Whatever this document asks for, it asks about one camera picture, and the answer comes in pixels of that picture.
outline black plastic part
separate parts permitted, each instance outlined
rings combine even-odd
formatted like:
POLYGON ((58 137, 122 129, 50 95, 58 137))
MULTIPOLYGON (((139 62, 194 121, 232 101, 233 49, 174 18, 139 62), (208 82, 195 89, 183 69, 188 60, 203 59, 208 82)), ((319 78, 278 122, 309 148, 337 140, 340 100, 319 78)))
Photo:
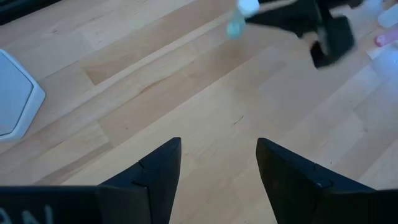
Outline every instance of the black plastic part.
POLYGON ((321 68, 333 65, 354 46, 348 19, 345 16, 334 18, 329 10, 343 5, 357 7, 362 2, 363 0, 297 0, 253 15, 246 22, 280 28, 293 32, 299 38, 307 32, 316 32, 320 36, 311 48, 311 56, 314 66, 321 68))
POLYGON ((398 223, 398 190, 374 190, 264 138, 256 157, 279 224, 398 223))
POLYGON ((0 1, 0 25, 47 7, 60 0, 2 0, 0 1))
POLYGON ((167 224, 180 161, 173 138, 99 186, 0 187, 0 223, 167 224))
POLYGON ((168 223, 180 176, 181 139, 173 138, 101 185, 145 188, 152 223, 168 223))

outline black mechanical arm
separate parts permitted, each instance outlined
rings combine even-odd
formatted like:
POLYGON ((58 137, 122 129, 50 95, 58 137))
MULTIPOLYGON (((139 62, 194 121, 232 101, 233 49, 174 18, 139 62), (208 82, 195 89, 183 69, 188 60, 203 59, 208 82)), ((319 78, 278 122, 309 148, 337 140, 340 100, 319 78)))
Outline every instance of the black mechanical arm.
MULTIPOLYGON (((277 0, 260 0, 260 4, 277 0)), ((247 23, 277 27, 293 32, 298 38, 304 33, 316 32, 318 41, 310 53, 316 68, 337 62, 354 47, 354 36, 345 16, 333 17, 330 9, 349 5, 358 7, 363 0, 297 0, 292 4, 246 19, 247 23)))

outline white object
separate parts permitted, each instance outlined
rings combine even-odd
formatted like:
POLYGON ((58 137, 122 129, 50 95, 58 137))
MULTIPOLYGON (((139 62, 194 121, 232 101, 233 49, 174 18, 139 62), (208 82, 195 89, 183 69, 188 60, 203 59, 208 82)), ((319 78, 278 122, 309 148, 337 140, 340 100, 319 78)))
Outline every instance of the white object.
POLYGON ((44 97, 24 67, 0 49, 0 141, 23 137, 44 97))
POLYGON ((258 0, 238 0, 236 9, 226 28, 230 39, 237 39, 243 33, 246 24, 244 18, 254 15, 260 9, 258 0))
POLYGON ((379 16, 379 24, 384 28, 390 28, 398 22, 398 4, 395 4, 379 16))
POLYGON ((249 17, 260 10, 260 3, 258 0, 238 0, 236 7, 244 17, 249 17))

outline light wood plank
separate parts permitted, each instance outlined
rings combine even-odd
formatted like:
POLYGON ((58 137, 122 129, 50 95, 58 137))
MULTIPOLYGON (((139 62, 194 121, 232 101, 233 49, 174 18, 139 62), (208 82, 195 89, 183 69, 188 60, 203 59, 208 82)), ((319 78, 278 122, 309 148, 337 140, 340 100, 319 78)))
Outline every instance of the light wood plank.
POLYGON ((254 155, 252 159, 253 161, 250 166, 237 175, 232 182, 232 186, 236 190, 236 194, 245 208, 251 207, 258 202, 259 198, 264 199, 265 194, 264 186, 262 185, 261 178, 259 178, 260 172, 254 155))
POLYGON ((331 156, 330 162, 335 162, 333 156, 337 153, 329 155, 324 151, 326 147, 333 144, 329 139, 331 132, 340 123, 346 123, 347 118, 352 116, 354 108, 364 101, 380 83, 376 73, 370 67, 365 67, 285 134, 279 143, 316 162, 320 162, 319 156, 324 158, 331 156))
POLYGON ((21 41, 22 39, 32 43, 37 40, 37 33, 42 35, 43 30, 47 30, 49 27, 59 26, 62 21, 68 21, 67 24, 71 26, 71 21, 77 21, 76 15, 89 14, 88 12, 91 8, 106 1, 112 2, 112 4, 110 4, 112 6, 118 4, 118 1, 110 0, 88 0, 85 2, 68 0, 67 2, 58 2, 51 7, 46 7, 16 21, 4 24, 0 27, 0 33, 2 34, 0 36, 0 46, 13 46, 16 49, 26 49, 26 45, 21 41))
POLYGON ((277 224, 274 212, 272 211, 271 204, 268 201, 267 195, 264 193, 257 199, 256 202, 248 207, 239 214, 238 218, 232 222, 233 224, 256 224, 256 223, 267 223, 277 224))
MULTIPOLYGON (((224 19, 225 16, 222 16, 220 20, 217 20, 215 23, 211 23, 203 27, 203 29, 201 28, 198 30, 198 32, 184 37, 181 39, 182 43, 194 40, 208 29, 211 30, 217 27, 224 19)), ((225 37, 223 35, 220 36, 222 32, 223 28, 217 28, 214 32, 200 37, 199 40, 195 41, 192 45, 188 44, 188 47, 184 49, 177 49, 179 44, 173 44, 162 52, 156 53, 153 56, 150 55, 150 57, 140 65, 136 66, 136 64, 138 64, 136 63, 130 66, 122 71, 122 74, 114 76, 113 78, 115 79, 111 82, 104 82, 103 85, 95 86, 83 95, 77 95, 70 103, 64 102, 64 107, 58 108, 59 110, 57 110, 57 113, 54 113, 53 116, 50 116, 50 114, 47 114, 47 116, 38 115, 39 117, 34 120, 22 141, 0 143, 0 151, 6 152, 14 147, 12 152, 6 154, 13 155, 15 152, 18 153, 20 150, 28 150, 29 148, 48 150, 49 147, 54 147, 79 131, 82 127, 94 122, 96 119, 102 118, 102 116, 116 109, 118 106, 121 106, 131 98, 134 98, 140 91, 145 89, 145 87, 156 82, 157 78, 161 79, 170 75, 180 67, 190 63, 194 58, 204 53, 204 51, 210 49, 213 44, 218 45, 222 41, 225 41, 225 37), (159 60, 153 61, 157 57, 166 54, 168 51, 171 51, 171 53, 159 60), (76 119, 80 119, 81 122, 74 122, 76 119), (68 126, 69 128, 58 129, 61 126, 68 126), (58 127, 55 129, 59 130, 60 133, 55 133, 53 127, 58 127), (39 143, 40 141, 38 141, 42 136, 46 136, 45 143, 39 143)), ((75 71, 78 73, 82 72, 78 64, 66 67, 65 71, 62 73, 69 74, 75 71)))
POLYGON ((369 129, 398 127, 398 78, 384 82, 368 99, 355 108, 359 118, 369 129))
POLYGON ((68 108, 68 105, 94 87, 78 63, 73 63, 44 78, 39 81, 39 85, 46 92, 46 97, 31 124, 34 129, 60 118, 63 115, 62 111, 68 108))
MULTIPOLYGON (((240 74, 241 74, 242 71, 250 70, 250 69, 257 70, 257 68, 253 67, 253 65, 257 65, 259 62, 263 61, 263 60, 261 60, 261 58, 263 58, 266 55, 270 56, 273 53, 274 53, 274 51, 272 49, 270 49, 270 50, 269 49, 265 49, 261 54, 259 54, 259 56, 250 59, 244 65, 242 65, 239 68, 235 69, 230 74, 225 75, 221 79, 222 80, 226 79, 225 82, 227 83, 227 86, 228 86, 228 83, 230 83, 230 81, 232 81, 232 80, 228 81, 229 80, 228 79, 229 76, 232 75, 233 77, 240 77, 240 74)), ((263 66, 263 69, 264 69, 263 71, 257 71, 255 73, 248 73, 248 75, 253 76, 253 77, 257 77, 257 78, 254 79, 254 81, 257 81, 257 85, 259 85, 261 83, 261 81, 260 81, 261 79, 267 79, 270 76, 274 75, 275 72, 277 72, 277 71, 279 71, 281 69, 281 65, 280 65, 279 62, 280 61, 278 59, 276 59, 273 62, 266 62, 266 65, 263 66), (270 70, 270 68, 272 68, 272 67, 274 67, 274 69, 271 69, 271 72, 267 73, 265 69, 270 70)), ((246 85, 247 88, 251 87, 251 83, 252 83, 251 82, 251 80, 252 80, 251 78, 246 78, 246 77, 245 78, 241 77, 241 78, 242 78, 242 80, 247 80, 247 81, 246 82, 236 82, 235 83, 234 80, 233 80, 234 84, 230 83, 232 85, 229 86, 229 92, 222 93, 221 96, 219 96, 219 97, 217 97, 214 100, 209 101, 209 102, 207 102, 206 99, 209 96, 211 96, 211 95, 217 96, 218 93, 219 93, 218 91, 221 91, 220 87, 225 86, 226 84, 224 84, 223 82, 221 82, 221 83, 220 82, 215 82, 214 84, 208 86, 208 88, 206 88, 207 91, 201 91, 200 92, 200 96, 195 95, 193 98, 190 98, 189 100, 187 100, 186 102, 184 102, 182 105, 180 105, 178 107, 178 108, 187 107, 187 108, 189 108, 189 112, 186 111, 186 110, 177 110, 177 111, 173 110, 173 111, 171 111, 167 115, 163 116, 161 119, 158 119, 156 122, 152 123, 146 129, 144 129, 141 132, 139 132, 136 135, 134 135, 131 139, 128 139, 127 141, 122 143, 119 147, 117 147, 115 150, 113 150, 114 154, 123 153, 123 150, 127 150, 127 147, 131 147, 130 144, 132 144, 134 142, 134 141, 132 141, 132 139, 134 139, 134 138, 142 138, 143 134, 148 132, 148 129, 150 130, 149 133, 156 132, 156 135, 158 135, 157 137, 160 138, 158 141, 156 141, 157 138, 154 138, 153 142, 155 144, 151 144, 152 146, 156 146, 156 147, 159 146, 160 143, 168 140, 168 136, 173 136, 174 134, 177 134, 177 133, 184 134, 184 131, 181 131, 181 132, 178 131, 177 132, 177 130, 178 129, 184 129, 184 130, 188 131, 189 130, 189 125, 188 125, 189 123, 191 123, 191 122, 202 123, 204 120, 206 120, 206 117, 209 115, 209 113, 213 112, 213 110, 215 108, 218 108, 220 106, 218 104, 220 101, 222 101, 222 99, 220 99, 220 98, 230 97, 230 93, 233 92, 234 88, 237 88, 237 86, 239 84, 246 85), (202 103, 202 104, 203 103, 206 104, 206 107, 205 107, 206 110, 196 110, 197 108, 200 108, 200 106, 202 106, 202 105, 199 105, 199 102, 202 103), (193 116, 193 115, 195 115, 197 117, 195 119, 192 119, 191 116, 193 116), (157 125, 158 124, 162 124, 162 123, 165 123, 165 124, 163 124, 162 126, 159 126, 159 128, 157 128, 157 125), (176 130, 176 131, 170 132, 167 136, 163 137, 162 134, 164 134, 164 133, 162 132, 160 127, 163 127, 163 128, 166 128, 166 129, 171 128, 172 130, 176 130)), ((225 101, 224 103, 230 104, 232 102, 229 100, 229 101, 225 101)), ((234 112, 235 115, 232 115, 229 118, 224 117, 225 118, 224 120, 221 120, 219 118, 214 118, 214 119, 212 119, 211 121, 208 121, 208 122, 211 124, 212 122, 218 120, 218 122, 222 122, 224 125, 230 126, 231 124, 236 122, 241 117, 242 109, 244 109, 244 107, 242 107, 242 105, 235 105, 235 106, 237 106, 237 109, 238 109, 238 110, 235 110, 235 112, 233 110, 231 111, 229 108, 225 108, 225 107, 221 107, 222 111, 217 111, 217 113, 223 112, 224 110, 231 111, 231 112, 234 112)), ((218 126, 214 126, 214 127, 204 126, 204 125, 201 126, 201 128, 205 131, 203 134, 208 133, 209 135, 214 134, 214 132, 218 133, 218 132, 222 131, 222 129, 217 129, 217 127, 218 126)), ((203 142, 205 139, 202 138, 202 137, 204 137, 204 135, 202 135, 202 134, 196 135, 198 130, 191 129, 189 131, 191 133, 193 133, 192 137, 189 137, 189 134, 185 133, 187 135, 189 141, 194 141, 195 140, 195 142, 197 144, 199 144, 200 148, 209 146, 208 144, 206 144, 206 145, 201 144, 201 142, 203 142)), ((195 147, 189 147, 189 148, 187 148, 187 150, 188 150, 187 152, 195 152, 195 149, 196 149, 195 147)))
POLYGON ((143 29, 107 45, 82 60, 81 66, 98 84, 228 11, 229 1, 193 1, 143 29))
POLYGON ((102 49, 121 37, 125 37, 174 10, 193 2, 193 0, 127 0, 127 2, 127 5, 120 7, 118 10, 100 16, 87 26, 82 27, 81 30, 84 36, 90 41, 94 49, 102 49))
POLYGON ((13 54, 13 56, 29 71, 34 79, 41 80, 76 62, 91 51, 93 51, 93 48, 86 37, 79 32, 75 32, 50 39, 37 47, 20 54, 13 54))
MULTIPOLYGON (((202 40, 204 42, 201 44, 201 42, 199 41, 198 43, 193 44, 194 45, 193 48, 195 49, 194 52, 200 52, 201 50, 206 51, 209 47, 211 48, 211 45, 209 45, 210 43, 213 43, 213 42, 217 43, 217 40, 220 40, 220 41, 225 40, 225 37, 223 35, 224 30, 222 28, 218 28, 219 35, 215 35, 213 32, 210 32, 209 34, 207 34, 207 32, 209 30, 212 30, 215 27, 219 26, 220 24, 222 24, 225 20, 227 20, 227 18, 229 16, 230 16, 230 13, 223 14, 219 18, 203 25, 199 29, 183 36, 182 38, 179 38, 175 42, 163 47, 162 49, 154 52, 153 54, 150 54, 148 57, 143 58, 142 60, 138 61, 137 63, 132 64, 127 69, 124 69, 123 71, 119 72, 118 74, 107 79, 106 82, 102 82, 99 85, 94 86, 90 90, 85 91, 83 94, 75 95, 75 97, 73 99, 70 99, 69 101, 62 101, 62 99, 60 99, 60 101, 62 101, 62 103, 63 103, 62 107, 52 108, 50 111, 43 111, 43 112, 42 112, 42 110, 40 110, 39 114, 37 115, 37 116, 40 116, 40 119, 39 118, 34 119, 33 123, 31 124, 30 128, 28 129, 27 133, 25 134, 24 139, 27 139, 28 137, 35 134, 37 131, 40 131, 42 128, 46 127, 47 125, 51 124, 52 122, 56 121, 57 119, 61 118, 62 116, 65 116, 67 113, 73 111, 74 109, 78 108, 83 103, 86 103, 87 101, 91 100, 96 95, 99 95, 100 93, 104 92, 109 87, 111 87, 112 85, 114 85, 115 83, 120 81, 121 79, 123 79, 123 78, 129 76, 130 74, 132 74, 133 72, 135 72, 137 69, 147 65, 148 63, 153 62, 157 58, 159 58, 169 52, 174 52, 174 53, 172 53, 173 56, 169 55, 168 57, 164 57, 162 60, 158 60, 157 62, 155 62, 155 64, 152 64, 153 66, 149 66, 149 65, 146 66, 145 68, 143 68, 144 71, 155 73, 155 72, 159 71, 159 69, 161 69, 161 68, 163 70, 165 70, 165 65, 164 65, 165 63, 170 64, 169 65, 170 68, 176 69, 176 68, 179 68, 179 66, 181 66, 181 65, 179 63, 174 63, 174 62, 181 62, 182 64, 191 62, 191 61, 189 61, 190 57, 188 57, 187 54, 191 55, 193 53, 192 48, 190 48, 186 52, 186 54, 181 54, 184 52, 183 49, 179 49, 179 50, 176 50, 176 49, 189 43, 192 40, 195 40, 197 37, 200 37, 203 34, 206 34, 206 35, 201 37, 200 40, 202 40)), ((67 66, 67 67, 61 69, 57 73, 69 74, 69 75, 71 75, 71 73, 73 75, 76 75, 76 73, 80 73, 81 76, 85 76, 84 71, 81 70, 78 62, 73 63, 70 66, 67 66)), ((64 75, 55 75, 55 76, 58 78, 61 78, 64 75)), ((1 142, 0 143, 0 152, 1 151, 4 152, 4 151, 10 149, 12 146, 14 146, 17 143, 18 143, 18 141, 6 142, 6 143, 1 142)))
POLYGON ((198 209, 196 214, 182 223, 231 223, 242 210, 236 192, 231 186, 219 189, 198 209))
POLYGON ((366 135, 364 127, 356 114, 351 113, 344 121, 330 130, 327 142, 319 150, 308 154, 308 158, 329 169, 341 160, 354 145, 366 135))
POLYGON ((36 158, 20 164, 16 169, 0 177, 2 185, 29 185, 41 178, 77 161, 108 142, 98 123, 94 123, 70 139, 36 158))
MULTIPOLYGON (((257 32, 253 30, 252 34, 257 35, 257 32)), ((213 48, 175 73, 149 85, 131 101, 101 119, 100 125, 111 142, 115 146, 121 144, 235 69, 269 43, 269 39, 256 41, 248 37, 213 48), (140 111, 151 111, 153 114, 146 113, 143 116, 140 111)))
POLYGON ((375 189, 397 188, 397 159, 398 141, 394 141, 359 180, 375 189))
POLYGON ((357 74, 368 62, 366 57, 363 52, 356 51, 346 60, 336 64, 333 69, 316 71, 312 67, 310 58, 300 59, 300 56, 295 54, 288 56, 289 66, 260 87, 262 94, 272 105, 272 110, 267 107, 262 110, 266 115, 261 119, 268 133, 265 137, 274 141, 282 138, 284 133, 297 124, 296 122, 304 119, 306 114, 311 113, 322 101, 357 74))
POLYGON ((371 66, 377 74, 385 81, 390 82, 390 78, 398 74, 398 51, 397 44, 384 49, 381 54, 373 59, 371 66))
POLYGON ((396 129, 370 129, 333 166, 333 170, 354 180, 364 175, 373 162, 397 139, 396 129))
POLYGON ((104 156, 110 150, 112 150, 112 145, 110 143, 103 144, 102 146, 96 148, 95 150, 81 156, 69 165, 66 165, 51 174, 46 175, 39 181, 35 182, 35 185, 60 185, 62 182, 68 180, 75 174, 79 173, 81 170, 89 166, 91 163, 97 161, 99 158, 104 156))

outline white plastic base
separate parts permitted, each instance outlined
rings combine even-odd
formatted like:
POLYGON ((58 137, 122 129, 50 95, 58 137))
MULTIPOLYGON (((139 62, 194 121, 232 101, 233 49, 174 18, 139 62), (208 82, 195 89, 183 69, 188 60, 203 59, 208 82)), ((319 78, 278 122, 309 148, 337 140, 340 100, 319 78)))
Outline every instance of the white plastic base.
MULTIPOLYGON (((44 101, 45 93, 44 93, 43 89, 41 89, 41 87, 39 87, 37 82, 28 74, 28 72, 24 69, 24 67, 17 60, 15 60, 11 55, 9 55, 7 52, 5 52, 2 49, 0 49, 0 54, 2 54, 2 56, 5 56, 9 60, 9 63, 12 64, 13 66, 15 66, 15 68, 17 68, 17 70, 15 70, 15 68, 13 68, 13 72, 19 71, 20 73, 17 75, 22 74, 23 76, 25 76, 26 79, 33 86, 30 94, 28 95, 28 97, 25 101, 25 105, 23 106, 22 112, 15 111, 15 113, 21 114, 21 115, 19 116, 19 119, 17 120, 17 123, 15 124, 14 129, 10 133, 0 135, 0 141, 9 141, 9 140, 20 139, 25 135, 33 118, 35 117, 37 111, 39 110, 41 104, 44 101)), ((7 75, 6 72, 9 72, 9 70, 7 70, 7 69, 0 69, 0 71, 1 71, 0 75, 7 75)), ((5 102, 5 104, 13 103, 12 95, 7 95, 7 93, 5 93, 4 95, 2 95, 0 97, 7 98, 6 100, 2 101, 2 102, 5 102)), ((0 105, 0 108, 5 108, 8 106, 13 106, 13 105, 0 105)), ((8 119, 7 117, 5 117, 5 116, 7 116, 7 114, 2 114, 1 112, 2 111, 0 111, 0 122, 6 121, 8 119)))
POLYGON ((398 22, 398 4, 395 4, 379 16, 379 24, 384 28, 390 28, 398 22))

